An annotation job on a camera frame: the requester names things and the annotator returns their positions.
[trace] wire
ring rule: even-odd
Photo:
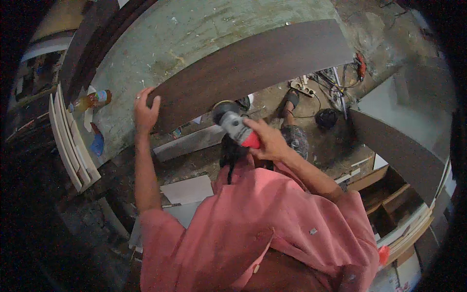
[[[318,108],[318,111],[316,111],[316,113],[317,113],[317,112],[319,112],[319,110],[321,109],[321,101],[319,100],[318,96],[317,96],[315,93],[313,93],[313,95],[316,97],[316,99],[317,99],[318,102],[319,102],[319,108]],[[294,118],[296,118],[296,119],[308,119],[308,118],[313,118],[314,116],[316,116],[316,114],[314,114],[314,115],[309,115],[309,116],[306,116],[306,117],[297,117],[297,116],[294,116],[294,114],[293,114],[291,111],[289,111],[289,113],[291,113],[292,116],[293,116]]]

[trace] stack of wooden strips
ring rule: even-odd
[[[65,110],[61,84],[55,99],[50,94],[49,117],[58,152],[79,193],[100,179],[100,174],[89,156],[73,115]]]

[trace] man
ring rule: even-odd
[[[214,196],[185,229],[161,207],[149,150],[161,97],[146,106],[153,89],[134,100],[142,291],[366,291],[379,260],[370,223],[358,192],[344,193],[304,159],[308,144],[292,114],[297,92],[285,96],[282,132],[245,119],[262,148],[230,174],[220,170]],[[255,168],[264,160],[272,170]]]

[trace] concrete floor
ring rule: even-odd
[[[368,64],[364,82],[348,90],[349,102],[355,102],[397,70],[407,59],[417,55],[436,56],[437,48],[423,39],[414,17],[404,14],[397,5],[379,8],[377,1],[290,0],[238,1],[235,5],[217,1],[158,1],[124,33],[98,68],[92,84],[109,88],[112,102],[101,108],[94,122],[101,129],[106,143],[103,156],[93,157],[99,166],[117,156],[133,144],[133,98],[145,86],[157,86],[184,67],[209,53],[244,37],[282,26],[286,21],[310,21],[335,18],[341,24],[351,47],[363,52]],[[356,74],[347,70],[347,84]],[[321,101],[321,107],[330,107],[325,94],[310,81]],[[269,118],[279,127],[273,115],[288,90],[287,83],[263,89],[253,103],[260,109],[258,118]],[[301,95],[294,114],[309,116],[316,113],[319,103],[315,98]],[[331,177],[338,178],[354,170],[350,165],[373,155],[373,152],[354,141],[342,118],[334,129],[320,131],[313,118],[298,119],[297,123],[308,134],[311,146],[309,161]],[[212,125],[205,115],[201,125],[183,128],[183,135]],[[154,147],[171,141],[168,135],[152,137]],[[158,176],[163,183],[208,174],[211,180],[219,171],[220,146],[178,157],[159,165]],[[358,179],[372,170],[372,160],[360,165]]]

